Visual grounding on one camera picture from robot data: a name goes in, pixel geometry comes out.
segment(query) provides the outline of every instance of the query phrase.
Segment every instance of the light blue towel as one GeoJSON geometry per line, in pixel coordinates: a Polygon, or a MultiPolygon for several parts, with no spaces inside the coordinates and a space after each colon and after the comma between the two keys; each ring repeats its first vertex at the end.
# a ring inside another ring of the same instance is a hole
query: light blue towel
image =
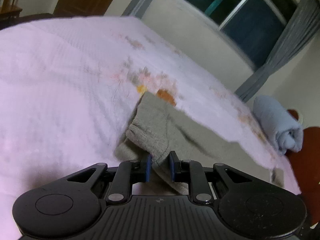
{"type": "Polygon", "coordinates": [[[269,96],[258,96],[253,103],[253,114],[269,142],[279,154],[287,150],[299,152],[303,143],[303,129],[282,105],[269,96]]]}

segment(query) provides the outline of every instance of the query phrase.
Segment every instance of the crosshair logo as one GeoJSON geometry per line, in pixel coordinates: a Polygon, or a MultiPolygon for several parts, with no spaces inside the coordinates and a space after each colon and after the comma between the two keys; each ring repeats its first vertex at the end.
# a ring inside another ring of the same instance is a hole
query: crosshair logo
{"type": "Polygon", "coordinates": [[[164,199],[163,199],[163,198],[157,198],[156,201],[157,201],[158,203],[162,203],[162,202],[164,201],[164,199]]]}

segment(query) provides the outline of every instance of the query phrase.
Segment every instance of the folded garment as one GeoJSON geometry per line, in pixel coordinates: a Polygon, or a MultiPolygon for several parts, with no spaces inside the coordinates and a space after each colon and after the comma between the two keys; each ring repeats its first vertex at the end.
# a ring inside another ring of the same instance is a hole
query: folded garment
{"type": "MultiPolygon", "coordinates": [[[[143,154],[141,149],[151,153],[152,168],[156,174],[180,194],[187,194],[188,186],[171,181],[167,161],[172,150],[180,160],[198,161],[204,167],[225,163],[264,181],[271,180],[272,171],[257,165],[238,143],[223,140],[148,92],[142,97],[126,136],[126,140],[117,148],[116,156],[128,160],[139,159],[143,154]],[[138,147],[130,146],[128,140],[138,147]]],[[[273,174],[273,177],[276,176],[279,186],[283,186],[282,171],[274,172],[278,174],[273,174]]]]}
{"type": "Polygon", "coordinates": [[[279,154],[284,155],[287,150],[299,152],[302,149],[301,124],[277,100],[269,96],[258,96],[254,100],[252,112],[279,154]]]}

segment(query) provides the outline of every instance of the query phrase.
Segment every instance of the bed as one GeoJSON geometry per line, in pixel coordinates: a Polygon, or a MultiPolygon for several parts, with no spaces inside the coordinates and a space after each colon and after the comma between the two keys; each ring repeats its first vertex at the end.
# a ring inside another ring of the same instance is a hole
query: bed
{"type": "Polygon", "coordinates": [[[140,20],[43,20],[2,30],[0,40],[1,239],[20,236],[11,208],[25,191],[94,163],[119,164],[113,151],[145,91],[168,94],[259,165],[281,168],[284,188],[300,193],[250,110],[140,20]]]}

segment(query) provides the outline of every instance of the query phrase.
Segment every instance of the ribbed black surface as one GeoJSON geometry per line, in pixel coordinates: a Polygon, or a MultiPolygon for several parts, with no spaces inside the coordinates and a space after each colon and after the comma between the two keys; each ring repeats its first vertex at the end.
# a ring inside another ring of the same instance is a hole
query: ribbed black surface
{"type": "MultiPolygon", "coordinates": [[[[32,240],[23,237],[21,240],[32,240]]],[[[110,206],[87,231],[68,240],[245,240],[226,228],[213,209],[187,196],[132,196],[110,206]]]]}

